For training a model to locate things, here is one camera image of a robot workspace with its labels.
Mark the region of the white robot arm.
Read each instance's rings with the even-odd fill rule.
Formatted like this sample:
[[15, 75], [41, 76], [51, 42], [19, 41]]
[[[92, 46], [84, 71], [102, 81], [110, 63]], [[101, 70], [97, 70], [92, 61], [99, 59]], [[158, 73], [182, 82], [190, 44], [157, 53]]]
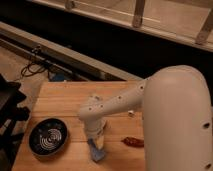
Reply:
[[103, 134], [103, 118], [140, 108], [146, 171], [213, 171], [213, 110], [207, 82], [196, 68], [170, 66], [129, 90], [78, 112], [85, 134]]

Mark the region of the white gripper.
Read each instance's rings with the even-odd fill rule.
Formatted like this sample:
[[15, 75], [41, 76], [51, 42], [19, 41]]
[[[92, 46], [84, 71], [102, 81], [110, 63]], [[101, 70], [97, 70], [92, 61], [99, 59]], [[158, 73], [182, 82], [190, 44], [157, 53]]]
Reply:
[[106, 120], [101, 118], [97, 120], [88, 120], [84, 122], [84, 132], [87, 137], [97, 137], [93, 140], [97, 149], [104, 147], [103, 129], [106, 125]]

